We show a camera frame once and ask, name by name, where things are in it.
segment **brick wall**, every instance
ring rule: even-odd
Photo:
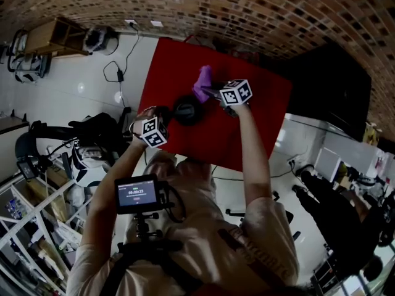
[[[1,40],[58,15],[123,29],[124,19],[135,19],[143,31],[199,32],[276,59],[333,39],[372,77],[368,119],[395,140],[395,0],[0,0]]]

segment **white tile floor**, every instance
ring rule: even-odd
[[[122,101],[119,102],[119,86],[117,83],[105,81],[102,69],[111,60],[116,60],[123,70],[125,58],[136,37],[123,35],[120,46],[110,56],[94,54],[89,57],[54,59],[49,74],[36,84],[20,84],[7,71],[6,65],[0,65],[0,111],[10,113],[15,109],[17,116],[28,115],[28,121],[41,120],[52,126],[67,126],[70,120],[82,120],[87,115],[107,112],[118,119],[122,112]],[[129,57],[128,70],[123,82],[123,97],[126,105],[137,110],[144,88],[149,65],[152,60],[157,39],[141,38]],[[106,69],[108,79],[115,79],[115,65]],[[314,162],[317,146],[322,142],[323,131],[284,120],[278,136],[275,150],[270,157],[272,175],[280,175],[289,170],[288,159],[301,155],[301,163]],[[56,146],[59,141],[38,141],[40,150],[48,144]],[[148,159],[154,150],[148,150]],[[144,160],[140,159],[135,175],[144,170]],[[224,178],[242,178],[240,172],[218,167],[215,176]],[[216,180],[217,202],[223,212],[225,209],[244,211],[245,201],[242,182]],[[280,195],[279,202],[294,214],[291,223],[292,232],[300,231],[296,241],[296,249],[300,262],[299,282],[309,280],[312,270],[325,256],[324,240],[313,219],[300,206],[291,190],[291,186],[300,183],[291,173],[272,179],[272,188]],[[239,224],[239,218],[225,216],[229,222]],[[118,218],[114,238],[116,243],[122,241],[126,219]]]

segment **white metal rack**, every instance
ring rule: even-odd
[[[27,208],[27,214],[21,219],[21,220],[15,220],[9,217],[5,216],[0,216],[0,223],[4,226],[6,229],[7,233],[0,238],[0,249],[2,249],[6,244],[10,242],[12,239],[15,243],[15,245],[20,249],[21,253],[24,255],[24,257],[28,260],[30,266],[37,270],[37,272],[45,279],[45,281],[55,290],[59,293],[59,295],[64,295],[65,296],[65,290],[61,286],[57,285],[55,282],[53,282],[48,275],[37,265],[37,263],[34,261],[34,259],[31,257],[31,255],[28,253],[26,248],[23,246],[19,238],[17,237],[17,233],[32,219],[36,218],[36,223],[39,228],[39,230],[44,234],[44,237],[46,241],[49,243],[49,245],[53,248],[53,251],[57,254],[57,261],[59,261],[61,267],[63,267],[63,270],[65,273],[68,275],[70,273],[69,269],[67,268],[66,264],[63,262],[58,249],[56,248],[55,244],[53,243],[51,236],[49,235],[49,232],[45,226],[43,217],[41,215],[41,212],[43,209],[49,205],[54,199],[56,199],[58,196],[62,195],[68,188],[74,185],[73,181],[69,181],[66,184],[64,184],[62,187],[60,187],[58,190],[55,190],[51,186],[48,185],[46,181],[43,181],[42,179],[37,179],[40,183],[44,184],[44,186],[48,187],[48,189],[51,189],[53,193],[49,195],[45,200],[43,200],[41,203],[39,203],[37,206],[32,205],[26,198],[23,196],[23,194],[16,188],[16,184],[21,182],[23,180],[22,175],[17,175],[14,179],[10,180],[8,183],[0,187],[0,194],[3,194],[4,192],[9,192],[11,191],[13,195],[18,198],[21,203],[24,204],[24,206]],[[90,199],[87,200],[84,203],[83,207],[86,207],[90,203]],[[81,212],[82,208],[79,209],[68,221],[67,224],[70,224],[70,222],[74,218],[79,218],[78,214]],[[13,223],[10,227],[7,226],[6,222],[8,223]],[[5,268],[2,264],[0,264],[0,271],[2,271],[12,282],[14,282],[17,286],[19,286],[24,292],[26,292],[28,295],[31,296],[36,296],[37,291],[32,290],[27,284],[24,284],[23,282],[20,282],[14,275],[7,269]]]

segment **red tabletop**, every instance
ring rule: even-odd
[[[199,69],[204,65],[212,67],[213,81],[248,79],[252,89],[251,110],[270,156],[283,123],[291,82],[207,47],[161,38],[148,71],[139,112],[155,105],[172,108],[180,96],[192,93]],[[203,108],[204,118],[194,126],[182,126],[172,120],[168,142],[160,148],[242,171],[239,120],[227,115],[214,99],[204,103]]]

